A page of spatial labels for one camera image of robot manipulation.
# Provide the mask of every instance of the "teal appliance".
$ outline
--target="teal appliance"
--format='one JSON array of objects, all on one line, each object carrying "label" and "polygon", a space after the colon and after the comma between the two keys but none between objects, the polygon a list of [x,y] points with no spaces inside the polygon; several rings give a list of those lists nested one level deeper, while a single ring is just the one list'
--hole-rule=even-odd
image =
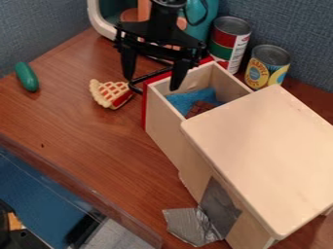
[{"label": "teal appliance", "polygon": [[[206,41],[212,21],[218,12],[219,0],[188,0],[181,15],[186,16],[189,35]],[[114,25],[120,20],[121,13],[137,7],[137,0],[88,0],[88,14],[92,26],[101,35],[115,40]]]}]

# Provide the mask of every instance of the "food item in box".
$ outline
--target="food item in box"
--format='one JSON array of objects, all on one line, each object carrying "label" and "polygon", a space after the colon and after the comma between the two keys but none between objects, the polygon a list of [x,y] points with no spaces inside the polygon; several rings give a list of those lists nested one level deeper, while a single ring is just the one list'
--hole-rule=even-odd
[{"label": "food item in box", "polygon": [[204,102],[204,101],[197,101],[194,106],[192,107],[192,109],[187,113],[187,115],[185,116],[186,119],[191,119],[195,116],[197,116],[198,114],[204,113],[206,111],[209,111],[213,108],[217,107],[217,105],[208,103],[208,102]]},{"label": "food item in box", "polygon": [[188,112],[190,112],[197,101],[204,101],[215,106],[223,104],[223,102],[216,99],[216,92],[214,88],[199,89],[186,93],[176,93],[166,96],[166,99],[184,117],[188,114]]}]

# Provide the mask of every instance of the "toy cucumber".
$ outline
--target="toy cucumber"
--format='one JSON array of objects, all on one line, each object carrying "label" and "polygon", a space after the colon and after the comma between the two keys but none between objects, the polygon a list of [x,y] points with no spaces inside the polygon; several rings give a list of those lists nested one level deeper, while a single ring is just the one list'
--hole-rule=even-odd
[{"label": "toy cucumber", "polygon": [[39,81],[34,73],[34,71],[31,69],[31,67],[24,62],[19,62],[15,65],[15,71],[17,73],[17,76],[22,83],[23,87],[28,91],[37,91],[39,88]]}]

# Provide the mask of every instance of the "wooden table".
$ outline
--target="wooden table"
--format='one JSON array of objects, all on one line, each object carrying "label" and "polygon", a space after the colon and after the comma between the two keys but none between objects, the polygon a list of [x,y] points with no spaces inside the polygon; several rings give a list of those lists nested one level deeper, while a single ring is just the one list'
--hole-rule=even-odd
[{"label": "wooden table", "polygon": [[[163,238],[164,248],[193,248],[167,233],[163,209],[197,204],[175,167],[141,129],[141,97],[111,111],[98,106],[89,92],[92,78],[124,80],[112,43],[89,29],[31,66],[41,81],[37,93],[26,92],[13,74],[0,80],[1,145],[152,244],[159,241],[150,229]],[[158,68],[140,58],[137,75]],[[332,93],[290,79],[285,88],[333,124]],[[332,229],[332,216],[317,218],[275,248],[332,248]],[[230,247],[217,242],[203,248]]]}]

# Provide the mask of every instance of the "box lid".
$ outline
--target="box lid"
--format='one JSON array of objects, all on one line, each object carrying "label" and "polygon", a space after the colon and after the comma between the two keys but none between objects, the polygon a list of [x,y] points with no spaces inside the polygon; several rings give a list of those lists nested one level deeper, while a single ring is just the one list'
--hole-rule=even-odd
[{"label": "box lid", "polygon": [[333,129],[279,85],[181,125],[276,239],[333,204]]}]

